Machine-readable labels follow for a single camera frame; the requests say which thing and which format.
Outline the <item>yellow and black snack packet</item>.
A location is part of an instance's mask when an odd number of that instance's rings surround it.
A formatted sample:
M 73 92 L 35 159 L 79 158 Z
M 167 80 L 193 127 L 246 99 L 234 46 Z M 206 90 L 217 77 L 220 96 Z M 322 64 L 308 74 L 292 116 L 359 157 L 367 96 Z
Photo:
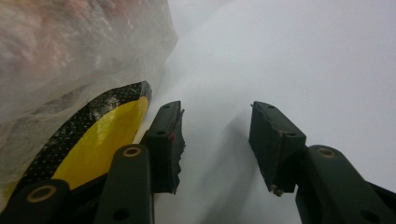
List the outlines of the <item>yellow and black snack packet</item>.
M 141 81 L 89 101 L 49 138 L 14 190 L 45 179 L 76 189 L 106 174 L 115 151 L 133 142 L 150 98 L 150 85 Z

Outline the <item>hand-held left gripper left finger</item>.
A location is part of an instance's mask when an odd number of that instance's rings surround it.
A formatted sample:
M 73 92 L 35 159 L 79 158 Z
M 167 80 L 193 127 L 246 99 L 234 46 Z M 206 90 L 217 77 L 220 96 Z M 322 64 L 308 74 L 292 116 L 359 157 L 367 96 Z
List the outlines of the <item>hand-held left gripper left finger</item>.
M 149 150 L 154 193 L 175 194 L 180 183 L 179 162 L 186 146 L 182 134 L 183 113 L 180 101 L 162 105 L 141 140 Z

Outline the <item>white paper sheet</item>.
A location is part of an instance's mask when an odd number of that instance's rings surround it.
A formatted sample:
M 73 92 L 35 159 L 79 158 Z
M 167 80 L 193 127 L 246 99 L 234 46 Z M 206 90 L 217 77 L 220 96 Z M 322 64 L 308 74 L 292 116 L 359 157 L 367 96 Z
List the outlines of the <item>white paper sheet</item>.
M 265 186 L 248 143 L 251 106 L 281 110 L 309 145 L 340 150 L 396 192 L 396 0 L 169 0 L 177 45 L 148 118 L 184 108 L 175 194 L 156 224 L 300 224 Z

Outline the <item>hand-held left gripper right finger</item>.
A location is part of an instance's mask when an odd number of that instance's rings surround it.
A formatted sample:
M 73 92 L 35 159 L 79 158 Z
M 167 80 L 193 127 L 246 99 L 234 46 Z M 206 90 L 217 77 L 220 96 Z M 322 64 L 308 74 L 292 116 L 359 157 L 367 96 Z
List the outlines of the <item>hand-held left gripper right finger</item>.
M 255 101 L 248 142 L 268 190 L 280 197 L 293 193 L 306 135 L 278 108 Z

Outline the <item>clear plastic bag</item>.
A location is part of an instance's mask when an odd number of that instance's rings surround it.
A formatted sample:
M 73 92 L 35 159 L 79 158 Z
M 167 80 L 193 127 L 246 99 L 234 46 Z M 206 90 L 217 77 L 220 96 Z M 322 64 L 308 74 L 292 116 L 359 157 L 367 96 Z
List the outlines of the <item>clear plastic bag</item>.
M 141 81 L 152 95 L 176 43 L 167 0 L 0 0 L 0 212 L 89 101 Z

